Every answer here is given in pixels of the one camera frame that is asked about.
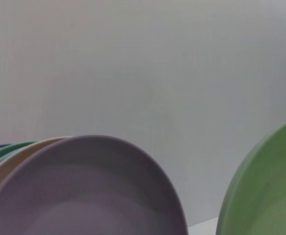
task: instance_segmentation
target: lavender plate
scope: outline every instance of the lavender plate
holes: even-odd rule
[[[187,235],[158,164],[116,138],[58,141],[0,185],[0,235]]]

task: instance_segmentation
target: table surface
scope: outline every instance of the table surface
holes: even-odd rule
[[[215,235],[218,218],[206,220],[188,228],[189,235]]]

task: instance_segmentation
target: purple plate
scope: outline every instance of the purple plate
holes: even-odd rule
[[[56,142],[0,186],[0,235],[187,235],[159,165],[116,138]]]

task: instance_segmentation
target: white wall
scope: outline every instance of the white wall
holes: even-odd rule
[[[0,143],[129,140],[189,225],[285,120],[286,0],[0,0]]]

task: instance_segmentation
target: green plate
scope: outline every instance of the green plate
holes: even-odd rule
[[[14,150],[17,150],[19,148],[22,148],[22,147],[25,147],[25,146],[28,146],[29,144],[32,144],[32,143],[35,143],[35,142],[23,142],[23,143],[17,143],[17,144],[12,144],[12,145],[9,145],[7,147],[4,147],[4,148],[1,148],[0,149],[0,158],[4,155],[6,155],[7,153],[10,153]]]
[[[286,124],[241,163],[223,200],[216,235],[286,235]]]

